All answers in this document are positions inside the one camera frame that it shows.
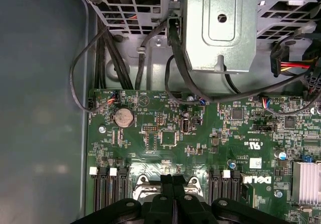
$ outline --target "gray side panel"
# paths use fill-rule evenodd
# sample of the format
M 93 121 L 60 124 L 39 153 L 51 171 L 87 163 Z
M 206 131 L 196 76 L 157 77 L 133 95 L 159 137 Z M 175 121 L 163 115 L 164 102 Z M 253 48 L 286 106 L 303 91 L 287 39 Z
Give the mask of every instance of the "gray side panel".
M 68 71 L 85 45 L 84 4 L 1 2 L 0 223 L 70 223 L 82 215 L 84 118 Z M 76 72 L 81 99 L 83 66 Z

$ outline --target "cable connector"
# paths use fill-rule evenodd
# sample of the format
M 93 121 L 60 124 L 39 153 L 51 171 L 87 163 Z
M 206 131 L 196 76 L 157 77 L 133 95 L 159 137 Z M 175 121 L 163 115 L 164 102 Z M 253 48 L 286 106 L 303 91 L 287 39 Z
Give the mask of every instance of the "cable connector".
M 315 64 L 314 70 L 309 80 L 309 89 L 321 90 L 321 60 Z
M 137 47 L 138 54 L 144 54 L 146 56 L 146 47 Z
M 288 46 L 279 47 L 279 49 L 271 52 L 270 63 L 271 72 L 274 77 L 278 77 L 281 74 L 281 62 L 288 62 L 290 56 L 290 48 Z

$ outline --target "capacitor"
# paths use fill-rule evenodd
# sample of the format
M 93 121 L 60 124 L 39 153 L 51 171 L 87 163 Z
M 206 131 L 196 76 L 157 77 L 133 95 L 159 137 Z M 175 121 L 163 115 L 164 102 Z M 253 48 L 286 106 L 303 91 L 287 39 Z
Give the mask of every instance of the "capacitor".
M 283 151 L 283 150 L 277 150 L 274 152 L 274 156 L 277 158 L 277 159 L 280 159 L 280 160 L 285 160 L 286 159 L 286 153 Z
M 235 169 L 236 168 L 236 162 L 234 160 L 228 160 L 227 161 L 227 165 L 231 168 L 231 169 Z
M 188 111 L 184 110 L 182 112 L 182 116 L 188 119 L 190 117 L 190 113 Z
M 121 128 L 130 127 L 134 123 L 134 113 L 132 110 L 122 107 L 115 112 L 114 121 Z
M 316 109 L 315 109 L 315 107 L 310 108 L 310 113 L 311 113 L 312 115 L 315 115 L 315 114 L 316 114 Z
M 275 196 L 276 198 L 281 198 L 281 197 L 283 197 L 283 193 L 282 193 L 281 191 L 279 191 L 279 190 L 276 190 L 276 191 L 274 192 L 274 196 Z
M 188 96 L 188 97 L 186 98 L 186 101 L 187 101 L 187 102 L 193 102 L 193 101 L 194 101 L 194 97 L 193 97 L 193 96 Z

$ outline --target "red wire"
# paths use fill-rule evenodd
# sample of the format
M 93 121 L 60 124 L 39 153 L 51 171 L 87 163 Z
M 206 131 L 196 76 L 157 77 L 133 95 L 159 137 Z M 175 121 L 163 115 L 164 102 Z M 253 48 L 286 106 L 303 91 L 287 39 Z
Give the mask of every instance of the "red wire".
M 309 68 L 310 66 L 308 65 L 303 65 L 303 64 L 295 64 L 295 63 L 281 63 L 281 67 L 301 67 L 301 68 Z

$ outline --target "motherboard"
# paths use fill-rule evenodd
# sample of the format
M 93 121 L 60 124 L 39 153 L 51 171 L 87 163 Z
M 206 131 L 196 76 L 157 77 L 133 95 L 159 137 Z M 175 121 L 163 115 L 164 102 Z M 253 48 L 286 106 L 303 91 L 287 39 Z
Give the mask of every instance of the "motherboard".
M 198 100 L 174 93 L 183 100 Z M 122 198 L 160 192 L 160 175 L 182 175 L 185 191 L 211 204 L 229 198 L 290 223 L 320 223 L 321 109 L 297 96 L 178 104 L 163 91 L 90 92 L 86 214 Z

